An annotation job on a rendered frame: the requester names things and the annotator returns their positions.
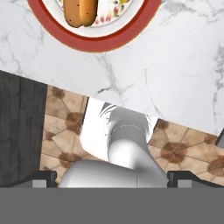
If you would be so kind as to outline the red-rimmed floral white plate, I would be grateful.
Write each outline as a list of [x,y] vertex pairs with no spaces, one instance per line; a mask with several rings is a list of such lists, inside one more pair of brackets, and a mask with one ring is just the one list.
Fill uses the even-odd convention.
[[104,37],[89,38],[74,34],[59,24],[42,0],[26,0],[36,19],[60,43],[85,53],[104,53],[128,44],[155,17],[162,0],[144,0],[137,14],[120,30]]

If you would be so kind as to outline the brown hotdog bun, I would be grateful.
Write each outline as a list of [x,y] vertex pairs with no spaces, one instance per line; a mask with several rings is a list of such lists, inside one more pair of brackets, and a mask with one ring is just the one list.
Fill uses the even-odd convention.
[[91,26],[96,17],[98,0],[63,0],[63,12],[66,22],[74,27]]

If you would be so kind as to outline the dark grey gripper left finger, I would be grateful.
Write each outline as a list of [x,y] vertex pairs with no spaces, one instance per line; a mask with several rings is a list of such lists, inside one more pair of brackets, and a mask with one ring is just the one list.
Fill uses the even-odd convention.
[[56,171],[35,171],[31,175],[21,180],[3,185],[8,187],[31,187],[31,188],[55,188],[57,172]]

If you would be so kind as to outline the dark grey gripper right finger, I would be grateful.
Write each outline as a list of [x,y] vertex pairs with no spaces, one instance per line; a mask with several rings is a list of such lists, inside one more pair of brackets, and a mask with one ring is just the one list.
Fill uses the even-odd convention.
[[169,179],[167,186],[172,188],[221,188],[221,185],[198,178],[191,171],[168,171],[167,178]]

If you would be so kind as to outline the dark wood cabinet panel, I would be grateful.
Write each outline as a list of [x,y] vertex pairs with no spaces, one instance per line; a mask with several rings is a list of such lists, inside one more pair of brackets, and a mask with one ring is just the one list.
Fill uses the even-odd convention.
[[0,70],[0,186],[40,166],[47,85]]

